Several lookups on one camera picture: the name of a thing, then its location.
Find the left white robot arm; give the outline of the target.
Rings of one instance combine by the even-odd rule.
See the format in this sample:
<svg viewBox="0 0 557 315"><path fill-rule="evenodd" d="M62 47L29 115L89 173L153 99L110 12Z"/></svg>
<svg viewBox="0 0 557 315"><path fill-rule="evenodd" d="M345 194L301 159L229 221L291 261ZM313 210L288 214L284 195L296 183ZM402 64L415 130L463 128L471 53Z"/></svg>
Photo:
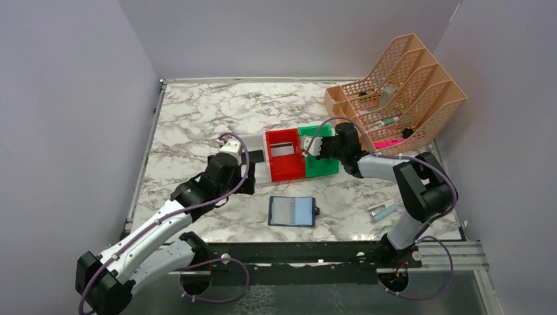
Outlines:
<svg viewBox="0 0 557 315"><path fill-rule="evenodd" d="M170 198L140 228L97 255L88 251L77 263L78 311L120 314L139 291L167 273L189 265L204 249L196 235L161 245L217 207L232 194L254 193L255 163L241 168L240 158L220 152L208 158L205 171L176 187Z"/></svg>

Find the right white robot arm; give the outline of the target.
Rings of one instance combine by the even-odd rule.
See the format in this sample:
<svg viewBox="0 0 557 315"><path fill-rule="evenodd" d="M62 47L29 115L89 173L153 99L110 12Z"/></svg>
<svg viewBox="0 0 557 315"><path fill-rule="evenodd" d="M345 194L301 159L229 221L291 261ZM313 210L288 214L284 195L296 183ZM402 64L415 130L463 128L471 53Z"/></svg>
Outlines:
<svg viewBox="0 0 557 315"><path fill-rule="evenodd" d="M358 179L383 179L396 183L405 212L380 240L383 251L395 256L417 244L437 219L450 213L458 192L431 152L417 156L389 156L362 149L351 122L338 124L332 136L303 136L302 152L316 159L335 159Z"/></svg>

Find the green plastic bin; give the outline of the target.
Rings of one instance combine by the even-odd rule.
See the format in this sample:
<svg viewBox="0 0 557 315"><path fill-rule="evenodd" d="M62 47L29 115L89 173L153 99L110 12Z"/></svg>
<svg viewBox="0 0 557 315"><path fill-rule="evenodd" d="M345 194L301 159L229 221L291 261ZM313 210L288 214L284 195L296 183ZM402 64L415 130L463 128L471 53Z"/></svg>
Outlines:
<svg viewBox="0 0 557 315"><path fill-rule="evenodd" d="M309 125L298 128L300 138L312 137L317 130L318 125ZM315 156L307 156L305 158L305 176L321 177L333 175L339 171L339 162L336 159L316 159Z"/></svg>

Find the white plastic bin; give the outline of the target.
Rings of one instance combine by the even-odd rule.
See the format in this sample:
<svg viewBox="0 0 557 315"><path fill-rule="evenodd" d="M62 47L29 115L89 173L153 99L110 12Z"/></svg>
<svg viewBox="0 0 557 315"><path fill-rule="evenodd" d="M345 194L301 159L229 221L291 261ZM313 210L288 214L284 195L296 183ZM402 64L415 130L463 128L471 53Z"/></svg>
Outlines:
<svg viewBox="0 0 557 315"><path fill-rule="evenodd" d="M250 161L255 163L253 170L256 185L272 183L265 133L245 134L240 135L240 138L248 149Z"/></svg>

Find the peach desk organizer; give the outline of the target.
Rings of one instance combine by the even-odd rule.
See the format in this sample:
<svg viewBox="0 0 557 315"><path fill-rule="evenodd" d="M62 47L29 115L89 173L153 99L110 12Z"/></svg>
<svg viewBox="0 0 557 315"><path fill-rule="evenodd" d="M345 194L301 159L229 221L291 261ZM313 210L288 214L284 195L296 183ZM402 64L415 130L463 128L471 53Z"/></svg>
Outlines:
<svg viewBox="0 0 557 315"><path fill-rule="evenodd" d="M388 85L399 90L379 108L382 89ZM397 155L428 147L467 98L425 44L410 33L394 38L365 78L327 88L324 107L335 118L333 125L349 118L364 130L359 133L362 148L370 142L376 152ZM367 130L370 124L395 116L397 122ZM375 148L375 142L403 138L404 128L414 130L410 138Z"/></svg>

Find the navy blue card holder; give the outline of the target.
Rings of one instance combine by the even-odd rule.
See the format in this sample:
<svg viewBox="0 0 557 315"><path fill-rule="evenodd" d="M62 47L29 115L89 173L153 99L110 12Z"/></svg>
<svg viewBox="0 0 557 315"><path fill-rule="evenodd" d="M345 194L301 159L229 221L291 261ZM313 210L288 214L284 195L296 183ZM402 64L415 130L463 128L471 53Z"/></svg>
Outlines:
<svg viewBox="0 0 557 315"><path fill-rule="evenodd" d="M313 197L271 196L269 200L269 226L314 227L320 215Z"/></svg>

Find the red plastic bin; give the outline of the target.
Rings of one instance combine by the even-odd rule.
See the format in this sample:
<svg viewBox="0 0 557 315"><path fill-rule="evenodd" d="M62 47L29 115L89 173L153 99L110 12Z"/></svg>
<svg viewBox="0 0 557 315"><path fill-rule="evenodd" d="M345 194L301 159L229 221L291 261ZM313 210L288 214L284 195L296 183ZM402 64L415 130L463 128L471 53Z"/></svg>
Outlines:
<svg viewBox="0 0 557 315"><path fill-rule="evenodd" d="M301 138L297 128L267 131L267 150L272 182L298 180L305 178L305 158L301 153ZM296 151L290 156L272 157L270 146L276 143L291 142Z"/></svg>

